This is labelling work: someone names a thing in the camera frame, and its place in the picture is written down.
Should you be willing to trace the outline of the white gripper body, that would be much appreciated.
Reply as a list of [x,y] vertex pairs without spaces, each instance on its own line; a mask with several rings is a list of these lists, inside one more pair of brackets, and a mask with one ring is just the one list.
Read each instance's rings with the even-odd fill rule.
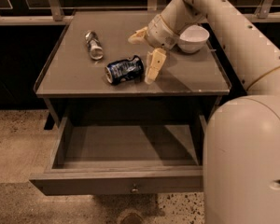
[[151,47],[171,49],[177,40],[178,35],[166,25],[160,14],[157,14],[148,24],[146,41]]

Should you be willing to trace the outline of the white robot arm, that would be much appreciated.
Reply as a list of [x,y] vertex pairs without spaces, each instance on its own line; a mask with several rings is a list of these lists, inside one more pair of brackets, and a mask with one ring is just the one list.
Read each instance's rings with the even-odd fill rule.
[[280,49],[228,0],[172,0],[130,43],[146,43],[146,81],[184,29],[206,18],[238,85],[203,141],[205,224],[280,224]]

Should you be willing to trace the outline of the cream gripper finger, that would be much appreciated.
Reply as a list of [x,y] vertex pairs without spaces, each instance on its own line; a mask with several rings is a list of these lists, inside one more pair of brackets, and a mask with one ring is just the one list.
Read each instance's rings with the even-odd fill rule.
[[147,67],[145,72],[146,84],[153,83],[166,60],[166,51],[162,48],[154,49],[147,53]]
[[147,34],[147,27],[143,27],[140,30],[136,30],[133,35],[128,38],[128,42],[136,45],[136,44],[146,44],[146,34]]

